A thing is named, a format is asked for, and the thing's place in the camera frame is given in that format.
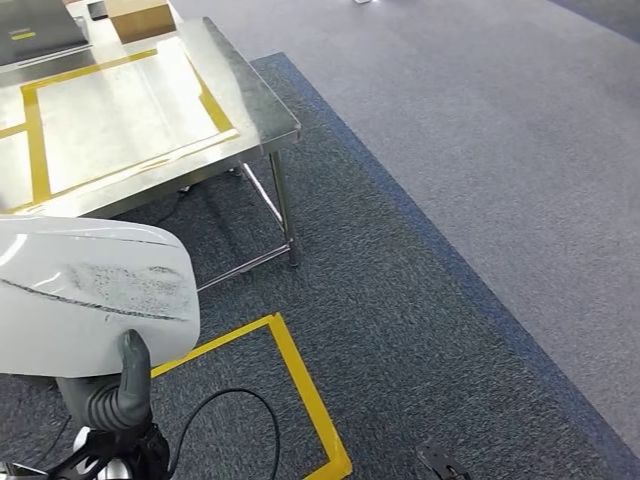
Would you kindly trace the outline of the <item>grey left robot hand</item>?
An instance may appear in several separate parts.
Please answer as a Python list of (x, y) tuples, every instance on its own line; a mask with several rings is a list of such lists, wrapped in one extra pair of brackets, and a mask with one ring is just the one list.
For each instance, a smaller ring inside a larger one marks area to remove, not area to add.
[(124, 431), (151, 415), (150, 354), (137, 331), (125, 332), (118, 344), (119, 374), (63, 378), (56, 383), (69, 413), (78, 423), (101, 431)]

